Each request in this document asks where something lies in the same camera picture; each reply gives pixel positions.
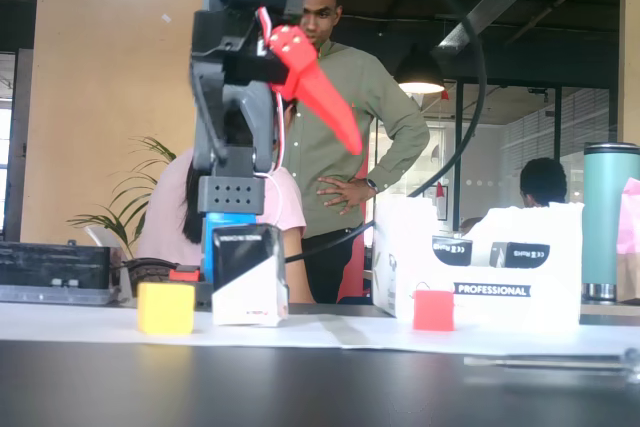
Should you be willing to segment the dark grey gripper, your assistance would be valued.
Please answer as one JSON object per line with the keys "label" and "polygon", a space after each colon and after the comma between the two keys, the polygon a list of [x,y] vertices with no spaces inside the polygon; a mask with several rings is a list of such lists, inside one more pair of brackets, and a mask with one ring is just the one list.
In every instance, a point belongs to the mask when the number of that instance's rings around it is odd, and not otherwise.
{"label": "dark grey gripper", "polygon": [[190,76],[197,108],[194,162],[225,160],[224,73],[222,65],[203,57],[230,54],[269,57],[269,49],[288,69],[284,80],[272,89],[285,100],[306,105],[352,155],[362,153],[361,135],[351,106],[321,69],[314,46],[297,26],[273,29],[266,9],[194,14]]}

